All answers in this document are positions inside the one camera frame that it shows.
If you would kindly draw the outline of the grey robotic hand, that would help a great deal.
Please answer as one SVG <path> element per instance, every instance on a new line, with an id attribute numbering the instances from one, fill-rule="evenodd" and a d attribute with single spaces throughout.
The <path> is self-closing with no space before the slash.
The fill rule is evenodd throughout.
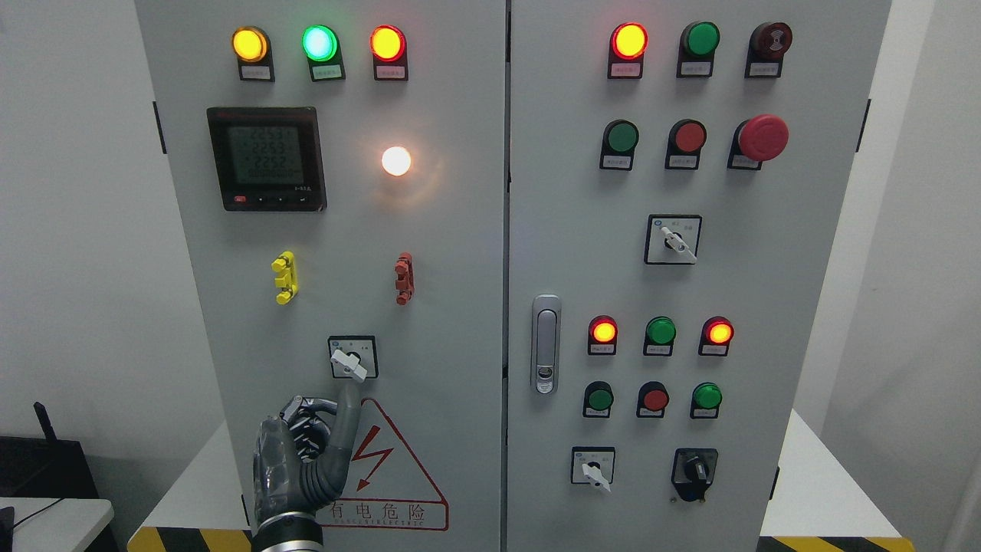
<path id="1" fill-rule="evenodd" d="M 360 413 L 360 386 L 350 380 L 336 399 L 295 396 L 279 416 L 261 423 L 253 462 L 256 523 L 266 525 L 284 514 L 312 516 L 339 498 Z M 322 441 L 313 460 L 299 455 L 295 429 L 311 430 Z"/>

